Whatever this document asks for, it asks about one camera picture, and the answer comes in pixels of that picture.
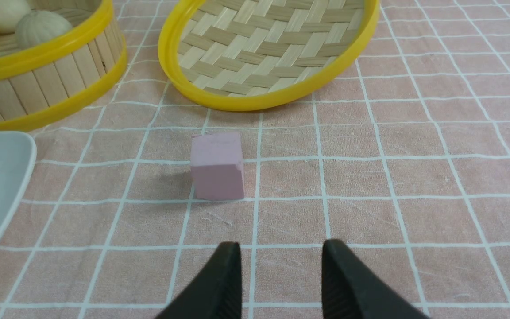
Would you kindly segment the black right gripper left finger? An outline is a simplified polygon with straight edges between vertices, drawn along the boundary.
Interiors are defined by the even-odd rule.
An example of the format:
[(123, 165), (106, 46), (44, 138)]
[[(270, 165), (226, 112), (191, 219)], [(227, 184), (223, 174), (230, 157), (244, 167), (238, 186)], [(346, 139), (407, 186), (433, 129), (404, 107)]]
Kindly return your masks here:
[(242, 263), (238, 242), (222, 242), (157, 319), (240, 319)]

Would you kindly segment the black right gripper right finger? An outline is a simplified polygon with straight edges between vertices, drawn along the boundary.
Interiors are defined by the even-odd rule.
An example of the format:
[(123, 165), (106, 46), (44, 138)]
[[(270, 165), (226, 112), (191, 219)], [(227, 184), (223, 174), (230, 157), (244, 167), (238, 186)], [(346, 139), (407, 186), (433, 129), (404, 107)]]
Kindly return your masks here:
[(368, 268), (340, 239), (322, 248), (324, 319), (427, 319)]

